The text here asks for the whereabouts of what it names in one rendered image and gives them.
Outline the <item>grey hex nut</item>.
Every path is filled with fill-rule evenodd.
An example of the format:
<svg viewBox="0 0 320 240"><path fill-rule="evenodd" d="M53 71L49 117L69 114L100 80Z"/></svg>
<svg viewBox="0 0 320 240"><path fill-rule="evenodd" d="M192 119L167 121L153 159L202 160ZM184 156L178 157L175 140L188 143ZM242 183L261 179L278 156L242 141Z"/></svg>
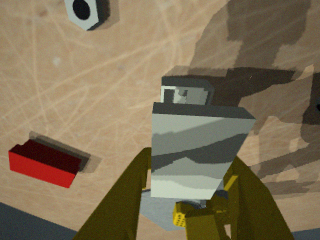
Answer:
<svg viewBox="0 0 320 240"><path fill-rule="evenodd" d="M100 0L64 0L69 20L84 29L93 31L104 23Z"/></svg>

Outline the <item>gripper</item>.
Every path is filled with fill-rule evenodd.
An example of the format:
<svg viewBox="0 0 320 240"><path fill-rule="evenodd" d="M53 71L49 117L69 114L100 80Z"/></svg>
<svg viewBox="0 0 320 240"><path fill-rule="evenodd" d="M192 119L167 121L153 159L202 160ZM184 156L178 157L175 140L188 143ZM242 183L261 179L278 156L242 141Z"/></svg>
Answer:
<svg viewBox="0 0 320 240"><path fill-rule="evenodd" d="M136 240L151 147L142 149L72 240ZM223 177L231 240L295 240L269 189L236 155Z"/></svg>

